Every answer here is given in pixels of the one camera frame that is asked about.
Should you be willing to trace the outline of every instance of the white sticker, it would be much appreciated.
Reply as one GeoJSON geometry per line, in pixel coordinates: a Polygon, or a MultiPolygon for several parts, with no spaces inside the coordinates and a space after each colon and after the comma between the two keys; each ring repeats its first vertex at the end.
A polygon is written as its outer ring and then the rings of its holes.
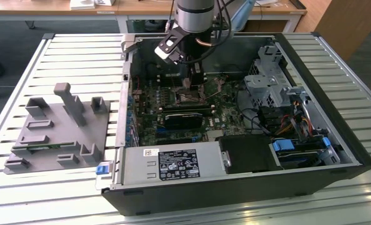
{"type": "Polygon", "coordinates": [[[142,156],[156,156],[158,154],[158,149],[144,149],[142,156]]]}
{"type": "Polygon", "coordinates": [[[97,14],[114,14],[114,12],[112,12],[112,11],[97,11],[96,13],[97,14]]]}
{"type": "Polygon", "coordinates": [[[199,170],[187,170],[187,173],[199,173],[199,170]]]}

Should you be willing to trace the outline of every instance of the blue release tab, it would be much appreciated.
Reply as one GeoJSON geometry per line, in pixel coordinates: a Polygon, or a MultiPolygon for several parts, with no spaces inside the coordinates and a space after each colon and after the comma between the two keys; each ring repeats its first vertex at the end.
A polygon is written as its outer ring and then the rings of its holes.
{"type": "Polygon", "coordinates": [[[328,148],[331,146],[331,142],[327,137],[323,138],[323,142],[324,142],[325,147],[328,148]]]}
{"type": "Polygon", "coordinates": [[[109,166],[108,165],[98,165],[96,167],[96,175],[109,174],[109,166]]]}
{"type": "Polygon", "coordinates": [[[280,150],[279,144],[276,142],[272,143],[272,148],[273,148],[273,151],[279,151],[280,150]]]}
{"type": "Polygon", "coordinates": [[[293,150],[295,149],[292,141],[289,139],[276,140],[273,142],[273,144],[276,144],[279,146],[279,150],[276,150],[276,151],[280,151],[280,150],[293,150]]]}

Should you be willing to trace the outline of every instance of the metal bracket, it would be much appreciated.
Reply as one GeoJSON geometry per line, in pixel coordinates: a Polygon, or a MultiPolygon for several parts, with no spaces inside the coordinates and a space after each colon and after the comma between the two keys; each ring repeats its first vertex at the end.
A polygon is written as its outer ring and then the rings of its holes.
{"type": "Polygon", "coordinates": [[[158,43],[158,48],[161,49],[161,51],[165,54],[170,53],[180,41],[188,35],[189,33],[185,32],[180,27],[173,28],[158,43]]]}
{"type": "Polygon", "coordinates": [[[124,34],[121,39],[122,53],[130,52],[136,48],[134,34],[124,34]]]}

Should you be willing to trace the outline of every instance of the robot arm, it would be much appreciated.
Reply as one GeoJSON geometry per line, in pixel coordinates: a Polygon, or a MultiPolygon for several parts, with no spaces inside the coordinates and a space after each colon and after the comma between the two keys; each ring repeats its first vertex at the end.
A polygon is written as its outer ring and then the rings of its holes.
{"type": "Polygon", "coordinates": [[[154,53],[176,64],[199,63],[243,28],[255,1],[176,0],[175,28],[160,41],[154,53]],[[212,31],[217,32],[215,42],[211,41],[212,31]]]}

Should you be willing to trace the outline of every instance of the warning label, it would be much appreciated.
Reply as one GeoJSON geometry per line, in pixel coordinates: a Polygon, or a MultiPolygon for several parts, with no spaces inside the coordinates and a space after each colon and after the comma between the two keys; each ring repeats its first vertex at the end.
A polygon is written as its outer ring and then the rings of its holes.
{"type": "Polygon", "coordinates": [[[196,150],[158,152],[160,180],[200,177],[196,150]]]}

